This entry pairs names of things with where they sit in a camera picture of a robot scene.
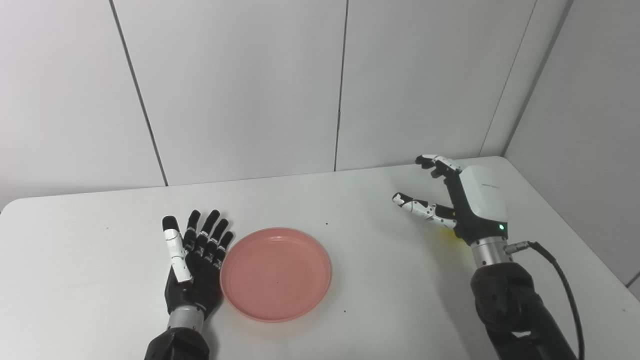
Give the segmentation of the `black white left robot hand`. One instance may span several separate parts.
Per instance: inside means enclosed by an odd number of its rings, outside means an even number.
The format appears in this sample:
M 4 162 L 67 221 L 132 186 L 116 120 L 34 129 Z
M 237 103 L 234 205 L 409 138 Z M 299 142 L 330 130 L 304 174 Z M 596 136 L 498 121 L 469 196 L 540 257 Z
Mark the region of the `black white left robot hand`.
M 167 312 L 172 313 L 181 306 L 196 306 L 208 319 L 222 301 L 221 268 L 227 250 L 234 239 L 229 230 L 230 222 L 214 209 L 198 228 L 201 212 L 193 210 L 186 231 L 182 233 L 176 217 L 167 215 L 162 219 L 165 234 L 175 244 L 172 255 L 178 256 L 178 266 L 185 266 L 190 279 L 178 277 L 170 268 L 164 290 Z

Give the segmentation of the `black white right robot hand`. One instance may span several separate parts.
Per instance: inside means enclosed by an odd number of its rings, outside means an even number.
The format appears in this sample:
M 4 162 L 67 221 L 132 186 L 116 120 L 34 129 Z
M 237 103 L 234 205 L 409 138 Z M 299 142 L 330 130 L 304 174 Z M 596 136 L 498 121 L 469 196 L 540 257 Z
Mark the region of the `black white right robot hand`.
M 395 193 L 392 201 L 414 216 L 454 231 L 469 246 L 482 239 L 508 239 L 508 212 L 502 189 L 488 168 L 463 167 L 454 160 L 435 154 L 419 155 L 416 164 L 431 170 L 434 179 L 443 178 L 451 206 Z

